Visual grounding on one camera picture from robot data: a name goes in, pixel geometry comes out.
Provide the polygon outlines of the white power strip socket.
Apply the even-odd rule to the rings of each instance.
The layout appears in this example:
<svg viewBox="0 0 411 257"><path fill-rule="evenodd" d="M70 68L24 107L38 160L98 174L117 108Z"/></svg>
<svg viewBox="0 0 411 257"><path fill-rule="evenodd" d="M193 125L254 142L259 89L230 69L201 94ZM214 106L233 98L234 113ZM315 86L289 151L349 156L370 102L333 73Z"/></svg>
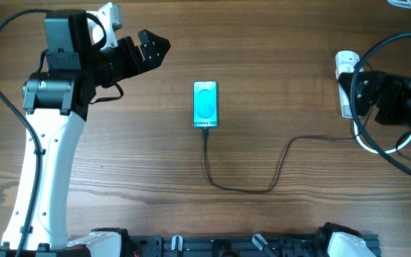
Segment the white power strip socket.
<svg viewBox="0 0 411 257"><path fill-rule="evenodd" d="M360 60L358 54L354 51L339 51L335 55L335 76L338 79L341 73L352 73L355 68L355 64ZM343 118L351 119L352 114L350 111L350 102L348 100L347 93L344 88L338 84L338 92L340 97L340 110Z"/></svg>

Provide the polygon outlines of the blue screen smartphone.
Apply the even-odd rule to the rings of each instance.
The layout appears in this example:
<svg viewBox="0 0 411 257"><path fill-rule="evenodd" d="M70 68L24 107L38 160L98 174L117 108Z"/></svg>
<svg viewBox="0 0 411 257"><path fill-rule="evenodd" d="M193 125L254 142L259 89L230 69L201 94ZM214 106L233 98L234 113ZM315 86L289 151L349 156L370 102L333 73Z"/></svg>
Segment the blue screen smartphone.
<svg viewBox="0 0 411 257"><path fill-rule="evenodd" d="M218 84L216 81L193 83L193 126L215 128L218 126Z"/></svg>

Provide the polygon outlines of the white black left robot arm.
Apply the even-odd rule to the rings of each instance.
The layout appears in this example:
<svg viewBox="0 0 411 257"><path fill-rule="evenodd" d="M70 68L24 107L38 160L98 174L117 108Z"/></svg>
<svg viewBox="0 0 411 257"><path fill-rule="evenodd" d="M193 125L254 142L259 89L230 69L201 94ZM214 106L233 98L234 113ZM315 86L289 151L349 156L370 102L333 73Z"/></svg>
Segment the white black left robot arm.
<svg viewBox="0 0 411 257"><path fill-rule="evenodd" d="M171 46L147 30L138 37L140 46L126 37L108 47L92 44L85 28L48 33L49 69L32 74L24 89L24 164L0 256L89 255L86 247L67 246L73 157L96 88L158 68Z"/></svg>

